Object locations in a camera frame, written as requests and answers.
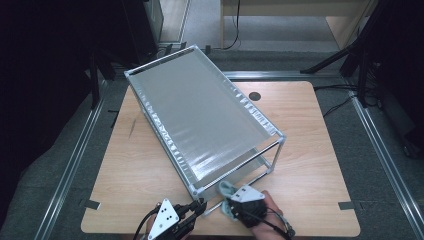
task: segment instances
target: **tape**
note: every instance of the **tape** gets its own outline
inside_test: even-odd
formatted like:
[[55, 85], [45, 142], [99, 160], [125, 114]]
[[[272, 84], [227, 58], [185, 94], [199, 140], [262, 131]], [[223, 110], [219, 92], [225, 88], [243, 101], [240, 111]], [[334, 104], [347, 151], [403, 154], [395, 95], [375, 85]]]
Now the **tape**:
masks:
[[95, 202], [89, 199], [81, 199], [81, 202], [79, 205], [85, 208], [99, 210], [101, 203]]
[[340, 210], [350, 210], [355, 209], [355, 204], [353, 202], [339, 202]]

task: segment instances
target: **tray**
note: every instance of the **tray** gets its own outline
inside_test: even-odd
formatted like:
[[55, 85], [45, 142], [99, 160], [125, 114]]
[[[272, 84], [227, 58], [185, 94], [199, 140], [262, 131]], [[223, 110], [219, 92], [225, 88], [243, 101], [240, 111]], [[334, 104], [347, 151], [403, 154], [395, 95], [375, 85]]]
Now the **tray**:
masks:
[[[125, 75], [193, 199], [215, 197], [222, 180], [235, 184], [265, 167], [251, 184], [274, 169], [285, 135], [197, 46]], [[271, 149], [272, 161], [264, 157]]]

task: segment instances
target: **robotic hand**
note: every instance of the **robotic hand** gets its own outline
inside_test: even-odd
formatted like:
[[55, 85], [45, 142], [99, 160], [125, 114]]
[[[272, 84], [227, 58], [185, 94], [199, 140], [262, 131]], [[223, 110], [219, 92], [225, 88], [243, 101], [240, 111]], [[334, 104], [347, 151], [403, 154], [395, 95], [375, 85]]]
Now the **robotic hand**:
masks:
[[[134, 235], [134, 240], [137, 238], [144, 222], [155, 213], [157, 213], [157, 216], [147, 239], [180, 240], [194, 229], [196, 218], [202, 215], [205, 210], [206, 202], [202, 198], [184, 206], [179, 204], [172, 206], [171, 202], [165, 198], [162, 204], [150, 211], [140, 223]], [[192, 211], [193, 214], [184, 219], [188, 211]]]
[[[269, 209], [264, 202], [265, 195], [256, 189], [245, 185], [237, 190], [236, 193], [227, 198], [231, 213], [240, 220], [247, 228], [257, 226], [264, 223], [273, 228], [284, 239], [291, 240], [296, 234], [292, 226], [282, 214]], [[266, 215], [271, 210], [271, 214], [275, 214], [279, 220], [284, 223], [286, 231], [265, 220]]]

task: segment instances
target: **cable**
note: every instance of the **cable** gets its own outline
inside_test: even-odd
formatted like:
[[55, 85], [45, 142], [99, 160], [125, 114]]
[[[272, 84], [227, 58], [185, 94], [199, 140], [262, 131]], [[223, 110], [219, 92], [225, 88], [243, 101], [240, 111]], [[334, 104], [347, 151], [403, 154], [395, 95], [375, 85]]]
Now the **cable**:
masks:
[[147, 219], [149, 219], [150, 216], [152, 216], [155, 213], [159, 212], [159, 207], [156, 207], [155, 209], [153, 209], [152, 211], [150, 211], [144, 218], [143, 220], [141, 220], [140, 225], [138, 225], [137, 231], [134, 234], [134, 238], [133, 240], [137, 240], [138, 235], [140, 234], [140, 230], [143, 227], [144, 223], [147, 221]]
[[228, 50], [228, 49], [232, 48], [234, 46], [234, 44], [236, 44], [237, 40], [240, 40], [239, 39], [239, 18], [240, 18], [240, 0], [238, 0], [238, 3], [237, 3], [236, 38], [234, 39], [234, 42], [228, 47], [214, 48], [214, 50]]
[[259, 221], [265, 223], [266, 225], [270, 226], [274, 231], [276, 231], [278, 234], [280, 234], [284, 239], [291, 240], [291, 237], [286, 232], [284, 232], [283, 230], [281, 230], [281, 228], [275, 226], [274, 224], [266, 221], [265, 219], [259, 218], [256, 215], [251, 214], [250, 212], [247, 212], [247, 211], [242, 211], [242, 213], [249, 215], [250, 217], [252, 217], [256, 220], [259, 220]]
[[350, 100], [352, 100], [353, 98], [355, 98], [355, 97], [357, 97], [356, 95], [353, 95], [353, 96], [350, 96], [350, 97], [348, 97], [343, 103], [341, 103], [341, 104], [339, 104], [339, 105], [337, 105], [337, 106], [334, 106], [334, 107], [332, 107], [332, 108], [330, 108], [324, 115], [323, 115], [323, 117], [326, 117], [326, 116], [328, 116], [330, 113], [332, 113], [332, 112], [334, 112], [334, 111], [336, 111], [337, 109], [339, 109], [340, 107], [342, 107], [343, 105], [345, 105], [346, 103], [348, 103]]

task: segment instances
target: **hole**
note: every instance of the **hole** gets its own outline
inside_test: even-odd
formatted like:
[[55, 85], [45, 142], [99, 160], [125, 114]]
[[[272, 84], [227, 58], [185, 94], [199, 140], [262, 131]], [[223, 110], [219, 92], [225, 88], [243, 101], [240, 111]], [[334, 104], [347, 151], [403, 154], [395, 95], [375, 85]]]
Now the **hole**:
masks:
[[259, 100], [261, 99], [261, 94], [260, 94], [260, 93], [258, 93], [258, 92], [251, 92], [251, 93], [249, 94], [249, 98], [250, 98], [250, 100], [252, 100], [252, 101], [259, 101]]

